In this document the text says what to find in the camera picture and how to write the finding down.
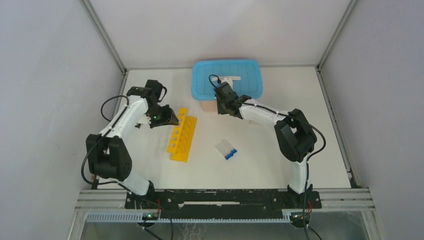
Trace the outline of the yellow test tube rack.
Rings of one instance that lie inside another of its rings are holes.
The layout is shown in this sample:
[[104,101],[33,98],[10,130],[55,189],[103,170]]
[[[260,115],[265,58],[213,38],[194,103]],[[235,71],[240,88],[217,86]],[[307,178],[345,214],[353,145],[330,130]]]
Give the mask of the yellow test tube rack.
[[167,153],[170,160],[186,163],[189,159],[197,118],[188,114],[188,108],[180,108],[177,113],[179,125],[173,127]]

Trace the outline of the blue plastic box lid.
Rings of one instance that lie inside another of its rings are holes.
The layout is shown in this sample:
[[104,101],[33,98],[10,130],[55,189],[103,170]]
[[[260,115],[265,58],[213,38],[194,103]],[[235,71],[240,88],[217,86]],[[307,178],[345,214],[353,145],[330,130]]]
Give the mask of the blue plastic box lid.
[[228,82],[238,96],[258,99],[263,94],[261,69],[253,59],[205,60],[194,64],[191,74],[191,94],[200,102],[215,100],[218,81]]

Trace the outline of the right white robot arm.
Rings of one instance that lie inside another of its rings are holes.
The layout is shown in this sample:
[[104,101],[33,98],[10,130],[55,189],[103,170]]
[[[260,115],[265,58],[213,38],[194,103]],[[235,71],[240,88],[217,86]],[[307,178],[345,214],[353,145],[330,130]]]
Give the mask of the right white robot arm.
[[218,81],[211,85],[220,115],[230,115],[274,129],[279,150],[290,162],[289,203],[295,208],[302,208],[309,201],[306,192],[311,185],[309,159],[316,154],[314,148],[320,131],[297,108],[279,111],[258,103],[248,95],[237,95],[228,82]]

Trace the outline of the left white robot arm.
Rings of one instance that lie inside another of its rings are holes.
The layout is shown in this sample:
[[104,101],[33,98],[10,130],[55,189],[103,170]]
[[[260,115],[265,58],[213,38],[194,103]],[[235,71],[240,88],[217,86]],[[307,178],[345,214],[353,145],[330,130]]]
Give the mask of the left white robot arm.
[[131,133],[142,125],[156,128],[178,126],[180,121],[169,105],[161,106],[168,92],[158,80],[147,80],[144,87],[131,87],[122,98],[125,104],[98,134],[89,134],[85,144],[87,154],[83,166],[91,174],[106,179],[108,184],[118,184],[137,195],[137,202],[149,209],[157,196],[150,191],[153,183],[132,171],[133,162],[126,147]]

